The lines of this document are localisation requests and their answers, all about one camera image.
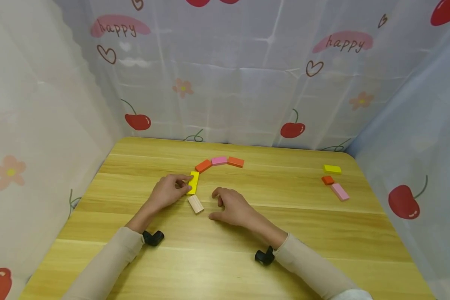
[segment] white curtain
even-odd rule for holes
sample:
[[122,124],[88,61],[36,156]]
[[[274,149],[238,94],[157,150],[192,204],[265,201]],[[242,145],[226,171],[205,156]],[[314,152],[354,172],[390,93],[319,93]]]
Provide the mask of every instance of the white curtain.
[[450,39],[430,61],[347,151],[443,300],[450,299]]
[[8,299],[118,139],[343,151],[450,44],[450,13],[438,3],[0,1]]

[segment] natural wood block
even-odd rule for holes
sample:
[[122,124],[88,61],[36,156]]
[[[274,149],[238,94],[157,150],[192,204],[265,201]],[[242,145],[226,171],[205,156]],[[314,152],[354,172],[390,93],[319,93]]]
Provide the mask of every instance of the natural wood block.
[[190,203],[195,214],[198,214],[199,212],[204,211],[202,203],[200,203],[200,200],[198,200],[198,197],[196,195],[188,197],[188,203]]

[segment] right hand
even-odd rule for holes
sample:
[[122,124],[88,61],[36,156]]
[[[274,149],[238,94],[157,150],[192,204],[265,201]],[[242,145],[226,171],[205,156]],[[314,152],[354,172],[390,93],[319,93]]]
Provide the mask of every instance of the right hand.
[[208,218],[210,220],[218,220],[247,228],[251,222],[260,216],[236,190],[218,187],[213,191],[212,197],[218,197],[218,206],[225,206],[225,209],[221,212],[209,214]]

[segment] yellow block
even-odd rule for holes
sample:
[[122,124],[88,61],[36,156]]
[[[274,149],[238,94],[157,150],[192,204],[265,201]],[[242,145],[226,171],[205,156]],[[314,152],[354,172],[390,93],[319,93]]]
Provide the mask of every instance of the yellow block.
[[336,165],[323,165],[325,173],[341,174],[342,169]]
[[188,182],[188,185],[191,186],[192,189],[188,191],[187,195],[195,195],[197,192],[198,176],[200,175],[200,172],[191,171],[190,175],[193,175],[193,179]]

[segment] pink block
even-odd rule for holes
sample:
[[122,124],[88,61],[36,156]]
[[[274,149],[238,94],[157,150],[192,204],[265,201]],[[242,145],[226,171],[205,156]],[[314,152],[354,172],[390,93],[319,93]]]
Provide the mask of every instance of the pink block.
[[338,183],[334,183],[331,186],[333,192],[335,193],[335,195],[340,199],[340,201],[345,201],[350,199],[350,197],[348,196],[348,194],[345,192],[344,188],[342,188],[341,185],[339,185]]
[[212,158],[212,165],[225,165],[225,164],[226,164],[226,157]]

